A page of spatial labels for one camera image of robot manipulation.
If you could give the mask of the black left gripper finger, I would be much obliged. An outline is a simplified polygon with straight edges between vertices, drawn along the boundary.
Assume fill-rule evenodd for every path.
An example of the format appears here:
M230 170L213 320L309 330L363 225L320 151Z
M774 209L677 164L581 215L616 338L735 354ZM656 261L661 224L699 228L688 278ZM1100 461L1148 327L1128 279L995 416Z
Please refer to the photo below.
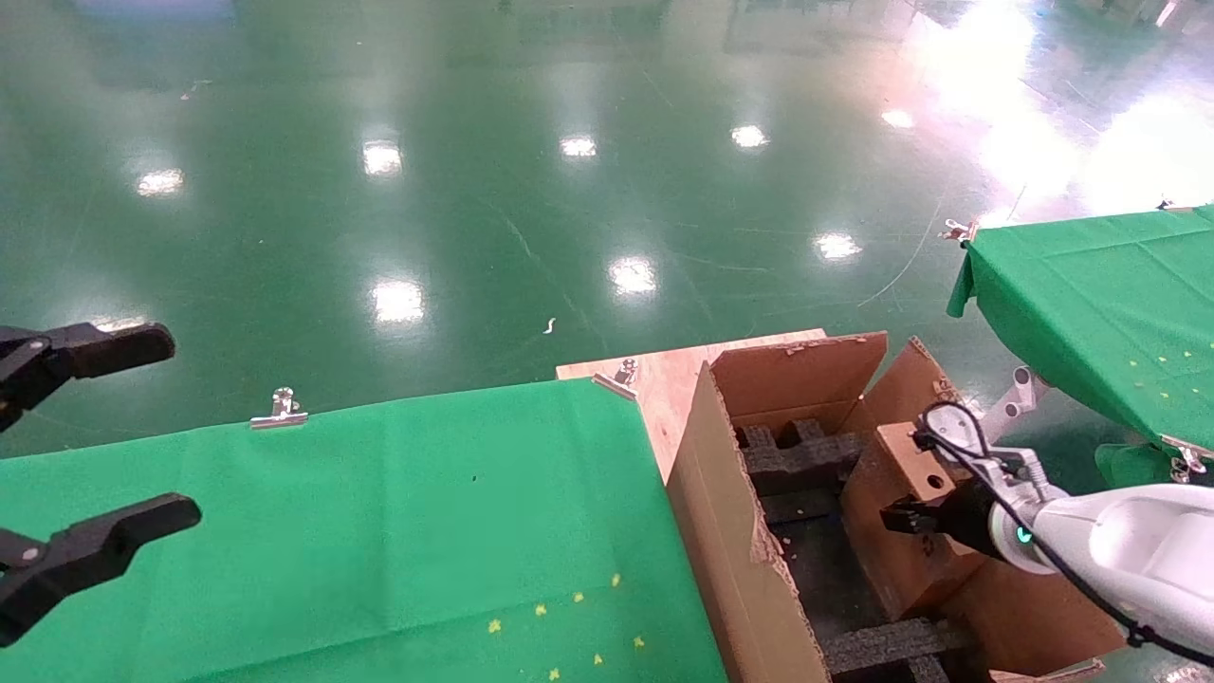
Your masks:
M195 500L165 493L52 533L46 541L1 530L1 647L33 630L62 601L121 577L138 550L199 525Z
M33 330L1 328L1 432L74 379L100 379L176 355L160 323L107 332L92 323Z

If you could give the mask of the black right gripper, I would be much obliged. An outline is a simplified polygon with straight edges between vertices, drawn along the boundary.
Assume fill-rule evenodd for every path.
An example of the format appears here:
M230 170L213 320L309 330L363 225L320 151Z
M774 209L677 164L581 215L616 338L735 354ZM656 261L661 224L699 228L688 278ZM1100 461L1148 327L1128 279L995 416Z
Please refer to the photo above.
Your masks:
M998 559L989 536L989 511L995 507L993 494L976 477L961 480L953 493L934 502L932 507L885 507L879 511L886 530L906 535L944 533L968 548Z

